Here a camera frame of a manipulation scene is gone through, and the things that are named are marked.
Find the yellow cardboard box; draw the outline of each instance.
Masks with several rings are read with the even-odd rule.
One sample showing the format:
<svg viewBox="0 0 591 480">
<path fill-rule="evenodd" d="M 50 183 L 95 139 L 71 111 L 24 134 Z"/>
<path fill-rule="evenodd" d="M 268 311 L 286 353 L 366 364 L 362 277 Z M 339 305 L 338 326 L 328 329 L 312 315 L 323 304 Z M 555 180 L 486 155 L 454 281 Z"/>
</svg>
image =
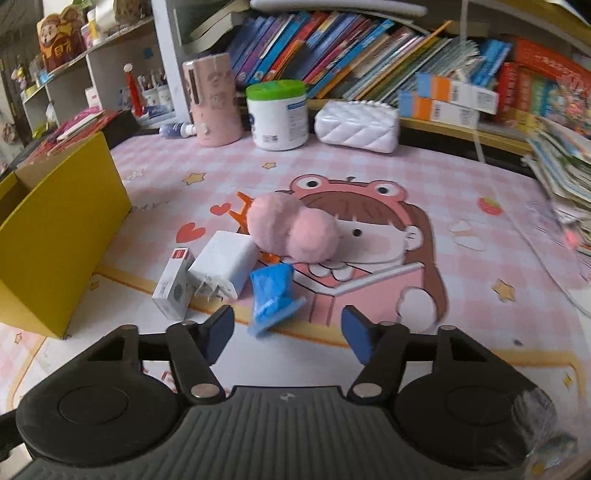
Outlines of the yellow cardboard box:
<svg viewBox="0 0 591 480">
<path fill-rule="evenodd" d="M 62 337 L 131 203 L 97 134 L 0 183 L 0 322 Z"/>
</svg>

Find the cartoon girl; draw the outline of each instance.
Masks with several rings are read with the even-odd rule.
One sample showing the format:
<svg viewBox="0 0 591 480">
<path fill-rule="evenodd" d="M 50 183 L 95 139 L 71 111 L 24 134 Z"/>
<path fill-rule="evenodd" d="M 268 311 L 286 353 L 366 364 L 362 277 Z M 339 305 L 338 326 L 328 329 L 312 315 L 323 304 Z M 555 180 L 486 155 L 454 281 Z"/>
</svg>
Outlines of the cartoon girl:
<svg viewBox="0 0 591 480">
<path fill-rule="evenodd" d="M 307 174 L 285 191 L 333 215 L 341 233 L 331 261 L 294 264 L 298 289 L 311 300 L 309 320 L 338 325 L 343 307 L 352 304 L 375 323 L 398 321 L 413 332 L 429 331 L 448 304 L 431 223 L 405 202 L 407 192 L 397 183 L 353 179 Z"/>
</svg>

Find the label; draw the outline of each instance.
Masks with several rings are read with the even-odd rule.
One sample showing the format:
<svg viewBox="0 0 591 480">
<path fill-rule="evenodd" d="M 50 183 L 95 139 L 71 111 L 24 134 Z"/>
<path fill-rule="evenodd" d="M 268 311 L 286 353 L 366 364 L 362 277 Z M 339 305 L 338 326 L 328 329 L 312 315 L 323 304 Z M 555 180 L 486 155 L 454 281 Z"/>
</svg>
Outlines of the label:
<svg viewBox="0 0 591 480">
<path fill-rule="evenodd" d="M 306 109 L 306 101 L 303 100 L 287 105 L 287 115 L 289 118 L 290 142 L 305 137 L 308 134 L 308 110 Z"/>
</svg>

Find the pen holder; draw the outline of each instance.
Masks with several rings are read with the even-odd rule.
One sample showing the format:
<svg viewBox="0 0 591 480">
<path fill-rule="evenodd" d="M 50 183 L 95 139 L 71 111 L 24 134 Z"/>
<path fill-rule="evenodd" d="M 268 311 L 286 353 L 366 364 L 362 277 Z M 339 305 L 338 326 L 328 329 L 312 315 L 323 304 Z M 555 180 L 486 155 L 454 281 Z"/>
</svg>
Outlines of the pen holder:
<svg viewBox="0 0 591 480">
<path fill-rule="evenodd" d="M 208 55 L 183 63 L 197 141 L 220 147 L 242 136 L 236 85 L 227 53 Z"/>
</svg>

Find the pink fluffy ball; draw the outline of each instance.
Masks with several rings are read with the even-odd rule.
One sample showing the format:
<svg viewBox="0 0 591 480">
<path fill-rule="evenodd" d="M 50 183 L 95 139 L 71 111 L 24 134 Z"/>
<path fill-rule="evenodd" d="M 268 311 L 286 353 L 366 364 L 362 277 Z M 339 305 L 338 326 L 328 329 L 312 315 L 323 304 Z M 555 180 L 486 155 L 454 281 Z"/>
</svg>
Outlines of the pink fluffy ball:
<svg viewBox="0 0 591 480">
<path fill-rule="evenodd" d="M 246 214 L 248 232 L 259 248 L 296 262 L 330 259 L 339 243 L 336 219 L 311 209 L 296 197 L 266 193 L 257 197 Z"/>
</svg>

